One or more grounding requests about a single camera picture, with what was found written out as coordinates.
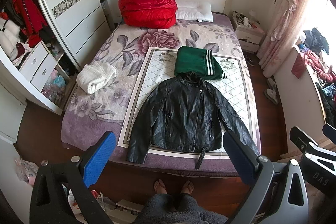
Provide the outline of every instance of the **jacket sleeve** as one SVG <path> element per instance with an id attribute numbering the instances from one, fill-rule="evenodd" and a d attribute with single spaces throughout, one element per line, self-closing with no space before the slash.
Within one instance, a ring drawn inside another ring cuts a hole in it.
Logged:
<path id="1" fill-rule="evenodd" d="M 228 100 L 226 100 L 226 98 L 217 89 L 214 90 L 214 98 L 218 104 L 219 119 L 225 126 L 226 130 L 231 130 L 233 133 L 235 133 L 243 144 L 251 147 L 254 153 L 259 156 L 260 152 L 255 145 L 249 131 Z"/>
<path id="2" fill-rule="evenodd" d="M 152 126 L 162 116 L 167 95 L 165 82 L 160 83 L 147 97 L 135 119 L 128 145 L 127 161 L 143 164 L 152 136 Z"/>

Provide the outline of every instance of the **pink cloth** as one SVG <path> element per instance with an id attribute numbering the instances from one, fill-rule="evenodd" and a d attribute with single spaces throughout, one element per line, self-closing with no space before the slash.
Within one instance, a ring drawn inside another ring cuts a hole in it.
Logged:
<path id="1" fill-rule="evenodd" d="M 323 81 L 329 84 L 333 82 L 336 83 L 336 75 L 332 71 L 332 66 L 329 68 L 328 73 L 325 73 L 321 60 L 312 51 L 301 52 L 297 55 L 292 68 L 292 74 L 294 74 L 299 79 L 305 71 L 307 65 L 312 66 L 312 68 L 317 72 L 318 76 Z"/>

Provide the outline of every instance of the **person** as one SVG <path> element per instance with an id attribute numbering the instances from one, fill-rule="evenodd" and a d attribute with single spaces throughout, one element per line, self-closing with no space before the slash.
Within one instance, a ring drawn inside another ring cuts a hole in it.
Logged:
<path id="1" fill-rule="evenodd" d="M 180 194 L 174 198 L 167 194 L 161 179 L 154 183 L 155 195 L 152 196 L 139 213 L 133 224 L 161 223 L 225 223 L 227 217 L 210 212 L 198 206 L 190 194 L 194 185 L 189 180 L 183 185 Z"/>

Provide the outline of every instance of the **jacket belt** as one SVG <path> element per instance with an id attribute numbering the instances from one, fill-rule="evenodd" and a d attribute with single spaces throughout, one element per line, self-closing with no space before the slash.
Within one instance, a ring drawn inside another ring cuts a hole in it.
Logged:
<path id="1" fill-rule="evenodd" d="M 203 161 L 203 159 L 204 159 L 204 156 L 205 156 L 205 153 L 206 153 L 206 152 L 207 152 L 206 148 L 203 147 L 202 152 L 201 152 L 201 154 L 200 154 L 200 156 L 199 156 L 199 158 L 198 158 L 198 161 L 197 161 L 197 163 L 196 163 L 196 165 L 195 165 L 195 169 L 199 169 L 199 168 L 200 168 L 201 163 L 202 163 L 202 161 Z"/>

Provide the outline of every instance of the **nightstand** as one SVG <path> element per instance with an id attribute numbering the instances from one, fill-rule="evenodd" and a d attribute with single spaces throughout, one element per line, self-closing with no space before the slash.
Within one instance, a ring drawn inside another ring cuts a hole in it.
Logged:
<path id="1" fill-rule="evenodd" d="M 248 52 L 257 52 L 260 41 L 265 35 L 259 24 L 253 22 L 257 26 L 256 29 L 253 29 L 252 27 L 245 26 L 243 23 L 238 23 L 236 17 L 231 16 L 230 20 L 238 37 L 240 47 Z"/>

